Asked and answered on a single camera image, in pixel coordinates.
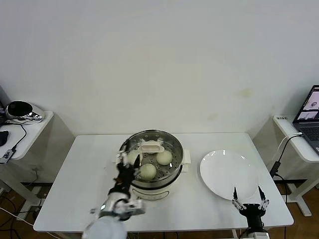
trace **laptop screen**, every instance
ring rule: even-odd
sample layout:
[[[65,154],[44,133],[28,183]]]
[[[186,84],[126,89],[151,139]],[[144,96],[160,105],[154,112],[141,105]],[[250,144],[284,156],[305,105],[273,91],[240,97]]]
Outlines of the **laptop screen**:
[[[313,86],[294,122],[319,121],[319,86]]]

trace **white plate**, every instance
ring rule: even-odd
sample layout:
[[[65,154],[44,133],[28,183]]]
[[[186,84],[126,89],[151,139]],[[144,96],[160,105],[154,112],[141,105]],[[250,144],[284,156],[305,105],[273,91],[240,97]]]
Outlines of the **white plate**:
[[[255,194],[259,185],[256,168],[244,156],[229,150],[208,153],[200,163],[200,174],[211,191],[228,200],[233,199],[234,187],[244,201]]]

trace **robotic arm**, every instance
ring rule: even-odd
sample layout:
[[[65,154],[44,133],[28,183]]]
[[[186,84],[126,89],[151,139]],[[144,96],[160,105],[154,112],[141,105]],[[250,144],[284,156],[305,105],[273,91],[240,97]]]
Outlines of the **robotic arm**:
[[[239,213],[246,217],[248,229],[245,234],[248,238],[252,239],[269,239],[269,235],[266,230],[264,230],[264,224],[261,221],[261,217],[265,215],[266,208],[269,205],[269,199],[266,199],[264,192],[259,189],[259,195],[261,198],[260,204],[242,204],[238,200],[236,187],[234,188],[234,199],[232,200],[233,205],[239,211]]]
[[[117,155],[117,169],[119,175],[115,178],[115,185],[109,191],[107,200],[102,206],[91,213],[95,219],[84,230],[82,239],[125,239],[127,232],[121,221],[128,220],[133,215],[145,213],[145,206],[141,199],[131,200],[130,184],[138,174],[140,156],[137,156],[134,165],[128,163],[126,148]]]

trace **wooden floor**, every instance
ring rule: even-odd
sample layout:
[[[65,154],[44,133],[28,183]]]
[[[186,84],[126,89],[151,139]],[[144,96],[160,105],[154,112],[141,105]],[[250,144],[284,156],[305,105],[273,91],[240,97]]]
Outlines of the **wooden floor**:
[[[278,186],[281,193],[284,193],[284,187]],[[39,193],[40,197],[49,191],[49,188],[42,188]],[[24,199],[16,192],[3,193],[3,196],[11,199],[15,206],[19,208]],[[312,216],[304,217],[295,203],[289,203],[288,208],[292,213],[295,223],[287,228],[286,239],[319,239],[319,190],[313,188],[304,195],[304,199],[309,206]],[[13,212],[14,208],[6,199],[0,197],[0,207]],[[34,223],[33,212],[30,212],[26,220]],[[6,212],[0,210],[0,225],[10,218]],[[0,239],[10,239],[10,225],[13,220],[0,228]],[[37,233],[31,226],[22,221],[14,220],[12,228],[17,231],[21,239],[53,239],[52,236],[46,233]],[[271,239],[284,239],[284,228],[272,228],[269,230]],[[204,231],[204,232],[166,232],[166,233],[139,233],[139,239],[216,239],[216,238],[231,238],[231,231]],[[12,239],[18,239],[14,232],[12,232]],[[129,234],[129,239],[138,239],[137,236]]]

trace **laptop keyboard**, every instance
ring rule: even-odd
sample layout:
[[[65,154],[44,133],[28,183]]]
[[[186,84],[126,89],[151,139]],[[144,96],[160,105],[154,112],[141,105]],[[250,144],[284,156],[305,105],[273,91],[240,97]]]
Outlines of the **laptop keyboard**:
[[[319,141],[319,127],[305,127],[300,130],[311,140]]]

